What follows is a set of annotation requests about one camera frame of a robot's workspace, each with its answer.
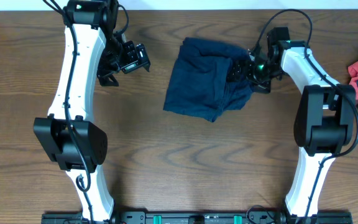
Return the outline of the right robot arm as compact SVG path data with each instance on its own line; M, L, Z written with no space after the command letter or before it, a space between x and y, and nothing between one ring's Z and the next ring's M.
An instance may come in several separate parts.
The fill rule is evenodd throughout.
M288 75L301 93L293 125L299 147L293 183L277 223L335 223L345 216L323 215L318 199L324 180L342 148L354 145L355 90L327 75L314 59L304 40L291 40L287 27L275 27L267 34L268 54L256 46L250 60L236 60L227 81L250 82L255 91L269 93L271 81Z

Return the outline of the navy blue shorts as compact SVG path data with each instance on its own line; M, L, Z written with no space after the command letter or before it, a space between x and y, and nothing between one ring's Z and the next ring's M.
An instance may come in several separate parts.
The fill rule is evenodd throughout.
M231 77L236 62L249 61L246 49L225 42L187 37L166 92L163 109L209 122L227 110L240 110L253 89L244 77Z

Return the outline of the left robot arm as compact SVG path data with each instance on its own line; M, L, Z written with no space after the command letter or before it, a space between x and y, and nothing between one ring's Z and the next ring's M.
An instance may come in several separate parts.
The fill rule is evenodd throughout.
M59 13L65 25L65 53L58 89L47 116L36 118L34 134L48 158L72 180L82 204L80 213L46 213L43 223L116 223L103 162L108 137L94 123L96 84L118 86L117 73L148 70L143 44L116 29L122 5L117 1L69 1Z

